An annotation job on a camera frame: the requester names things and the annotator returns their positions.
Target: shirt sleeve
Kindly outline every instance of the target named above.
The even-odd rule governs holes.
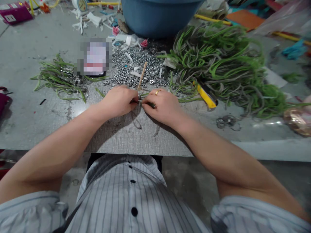
[[[227,196],[212,209],[214,233],[307,233],[311,224],[272,204],[243,196]]]
[[[68,205],[54,191],[40,191],[0,205],[0,232],[53,232],[65,225]]]

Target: metal ring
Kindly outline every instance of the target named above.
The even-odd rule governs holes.
[[[160,91],[162,91],[162,90],[157,90],[157,91],[155,92],[155,94],[158,95],[158,93],[159,93]]]

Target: green cord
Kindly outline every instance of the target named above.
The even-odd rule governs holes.
[[[289,83],[298,83],[299,82],[299,78],[297,77],[302,77],[301,74],[297,74],[297,73],[285,73],[282,74],[282,78],[284,80],[286,80]]]
[[[95,88],[95,90],[101,95],[101,97],[105,97],[105,94],[104,93],[102,93],[97,87]]]
[[[299,106],[286,103],[276,86],[265,84],[262,45],[248,38],[241,26],[187,26],[177,34],[173,50],[159,57],[170,58],[179,71],[175,82],[171,72],[169,89],[189,95],[180,102],[201,99],[195,98],[198,93],[193,86],[199,79],[226,105],[234,102],[243,107],[242,117],[270,118]]]
[[[62,73],[60,70],[66,68],[67,66],[74,67],[73,64],[66,63],[60,57],[60,54],[56,55],[56,59],[53,59],[53,63],[40,62],[42,67],[40,68],[40,74],[35,77],[30,78],[31,80],[38,80],[38,83],[34,89],[34,91],[38,91],[43,87],[52,88],[56,92],[56,95],[63,100],[79,100],[82,99],[84,103],[86,103],[86,97],[83,93],[85,89],[81,89],[81,87],[76,87],[71,80],[71,76]],[[90,78],[88,76],[84,76],[85,80],[91,82],[99,82],[106,78],[107,76],[98,77],[98,78]],[[75,98],[67,98],[61,97],[60,93],[66,93],[67,95],[72,95],[73,93],[80,94],[80,96]]]

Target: person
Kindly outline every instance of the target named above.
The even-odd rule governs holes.
[[[305,210],[264,166],[189,117],[164,89],[152,90],[142,107],[178,132],[216,177],[221,200],[211,213],[212,229],[167,189],[155,159],[144,155],[94,161],[66,218],[62,176],[104,122],[137,102],[137,91],[114,87],[25,154],[0,181],[0,232],[311,232]]]

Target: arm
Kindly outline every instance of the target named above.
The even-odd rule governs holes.
[[[79,159],[107,120],[133,110],[138,93],[124,86],[111,89],[98,104],[52,133],[25,154],[0,181],[0,204],[43,190],[59,191],[62,176]]]
[[[143,100],[144,110],[185,139],[196,158],[216,177],[221,198],[229,195],[256,198],[308,220],[294,197],[255,158],[189,117],[173,94],[162,89],[155,96],[155,91]],[[155,104],[155,109],[148,102]]]

